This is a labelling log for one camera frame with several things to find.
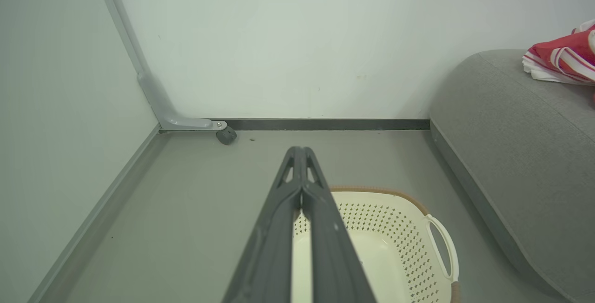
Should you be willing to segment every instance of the cream plastic basket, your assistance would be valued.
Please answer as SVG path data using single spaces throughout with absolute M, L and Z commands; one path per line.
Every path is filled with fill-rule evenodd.
M 459 263 L 446 228 L 409 195 L 389 189 L 331 187 L 334 201 L 378 303 L 458 303 Z M 430 231 L 446 243 L 450 274 Z M 291 301 L 312 302 L 310 223 L 294 224 Z

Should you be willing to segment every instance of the gray floor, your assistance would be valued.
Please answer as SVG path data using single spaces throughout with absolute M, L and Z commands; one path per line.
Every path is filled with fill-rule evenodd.
M 238 132 L 169 138 L 68 301 L 221 301 L 285 151 L 314 149 L 329 184 L 399 189 L 448 229 L 463 302 L 553 303 L 521 280 L 433 147 L 429 132 Z

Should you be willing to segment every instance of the white wall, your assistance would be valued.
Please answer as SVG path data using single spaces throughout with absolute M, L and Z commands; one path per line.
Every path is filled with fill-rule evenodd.
M 157 121 L 103 0 L 0 0 L 0 302 L 26 302 Z
M 153 74 L 192 117 L 423 118 L 468 55 L 529 48 L 595 17 L 592 0 L 123 4 Z

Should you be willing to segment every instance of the black wheel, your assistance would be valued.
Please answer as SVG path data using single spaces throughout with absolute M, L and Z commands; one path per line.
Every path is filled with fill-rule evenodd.
M 231 127 L 226 127 L 221 131 L 217 131 L 217 139 L 219 139 L 219 142 L 223 145 L 230 145 L 236 138 L 238 138 L 238 134 L 236 134 Z

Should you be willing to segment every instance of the baseboard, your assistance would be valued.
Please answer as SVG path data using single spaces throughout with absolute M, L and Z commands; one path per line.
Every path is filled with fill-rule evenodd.
M 157 125 L 122 168 L 27 303 L 63 302 L 130 192 L 165 146 Z
M 212 119 L 234 130 L 429 130 L 429 119 Z

